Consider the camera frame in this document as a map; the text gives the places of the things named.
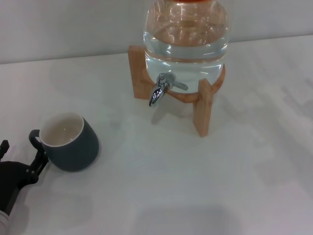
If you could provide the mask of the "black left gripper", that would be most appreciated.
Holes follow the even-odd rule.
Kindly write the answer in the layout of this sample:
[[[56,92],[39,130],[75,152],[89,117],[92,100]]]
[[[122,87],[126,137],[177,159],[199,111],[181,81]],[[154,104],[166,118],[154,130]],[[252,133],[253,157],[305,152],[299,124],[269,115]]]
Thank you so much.
[[[7,153],[10,145],[8,140],[0,144],[0,160]],[[20,190],[35,184],[39,175],[48,163],[45,151],[38,150],[31,165],[6,161],[0,163],[0,210],[11,213]]]

